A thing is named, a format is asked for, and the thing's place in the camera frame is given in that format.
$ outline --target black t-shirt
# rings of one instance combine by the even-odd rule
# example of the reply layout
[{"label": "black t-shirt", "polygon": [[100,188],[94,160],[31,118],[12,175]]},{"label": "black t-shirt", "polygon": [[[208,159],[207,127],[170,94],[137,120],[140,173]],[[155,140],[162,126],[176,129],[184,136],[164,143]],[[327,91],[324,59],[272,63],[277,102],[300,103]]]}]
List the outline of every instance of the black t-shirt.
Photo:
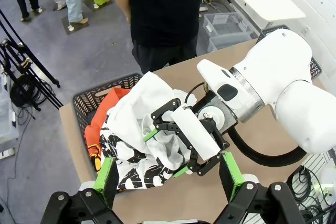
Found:
[{"label": "black t-shirt", "polygon": [[130,0],[131,35],[139,45],[176,46],[198,32],[201,0]]}]

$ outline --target green tape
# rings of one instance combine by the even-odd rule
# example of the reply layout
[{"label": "green tape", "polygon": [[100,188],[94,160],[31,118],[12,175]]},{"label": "green tape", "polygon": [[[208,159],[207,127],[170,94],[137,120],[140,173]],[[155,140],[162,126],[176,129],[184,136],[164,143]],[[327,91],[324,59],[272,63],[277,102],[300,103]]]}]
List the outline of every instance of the green tape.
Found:
[{"label": "green tape", "polygon": [[113,157],[106,157],[103,163],[103,166],[100,168],[98,177],[96,179],[95,185],[93,186],[94,190],[96,190],[106,201],[105,196],[105,184],[109,177],[110,172],[112,171],[112,165],[114,163]]},{"label": "green tape", "polygon": [[231,198],[230,198],[230,201],[232,201],[233,198],[236,196],[236,193],[238,192],[239,188],[241,187],[241,185],[245,181],[244,181],[244,177],[241,174],[235,159],[233,158],[232,153],[231,152],[225,152],[223,154],[223,158],[224,158],[224,160],[227,164],[227,167],[230,171],[231,177],[232,177],[233,182],[234,182],[234,186],[233,186],[233,190],[232,190],[232,194],[231,194]]},{"label": "green tape", "polygon": [[148,133],[143,140],[147,142],[149,139],[151,139],[153,136],[155,136],[159,132],[157,129],[153,129],[150,133]]},{"label": "green tape", "polygon": [[179,170],[178,172],[176,172],[173,176],[174,178],[179,177],[180,175],[184,174],[187,170],[189,170],[188,166],[186,165],[185,167],[183,167],[181,170]]}]

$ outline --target person in black shirt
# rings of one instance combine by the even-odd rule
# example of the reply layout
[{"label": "person in black shirt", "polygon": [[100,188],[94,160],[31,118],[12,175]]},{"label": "person in black shirt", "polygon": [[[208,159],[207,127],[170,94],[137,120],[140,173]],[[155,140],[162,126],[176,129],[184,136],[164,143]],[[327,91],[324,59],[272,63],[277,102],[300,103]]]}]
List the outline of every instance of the person in black shirt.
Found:
[{"label": "person in black shirt", "polygon": [[115,0],[131,23],[141,71],[194,58],[201,0]]}]

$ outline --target white wall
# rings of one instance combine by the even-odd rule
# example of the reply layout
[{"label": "white wall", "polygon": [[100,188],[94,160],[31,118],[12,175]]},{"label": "white wall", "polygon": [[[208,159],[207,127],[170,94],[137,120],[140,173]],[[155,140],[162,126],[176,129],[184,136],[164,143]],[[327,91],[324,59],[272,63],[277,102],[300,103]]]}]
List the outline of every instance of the white wall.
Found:
[{"label": "white wall", "polygon": [[326,89],[336,95],[336,0],[292,1],[306,18],[286,22],[286,25],[302,35],[312,47],[313,55],[323,70],[320,79]]}]

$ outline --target pile of laundry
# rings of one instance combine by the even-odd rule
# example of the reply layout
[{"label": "pile of laundry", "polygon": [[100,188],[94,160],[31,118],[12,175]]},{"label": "pile of laundry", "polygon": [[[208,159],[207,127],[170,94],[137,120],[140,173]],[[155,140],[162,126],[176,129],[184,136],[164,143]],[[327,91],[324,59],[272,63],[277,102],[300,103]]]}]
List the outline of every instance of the pile of laundry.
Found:
[{"label": "pile of laundry", "polygon": [[[154,130],[151,113],[174,98],[184,101],[186,95],[150,72],[132,90],[113,88],[85,130],[96,170],[105,157],[116,157],[118,190],[163,185],[189,160],[190,150],[170,131],[159,131],[146,142],[143,139]],[[195,103],[191,95],[188,104]],[[173,121],[169,111],[163,119]]]}]

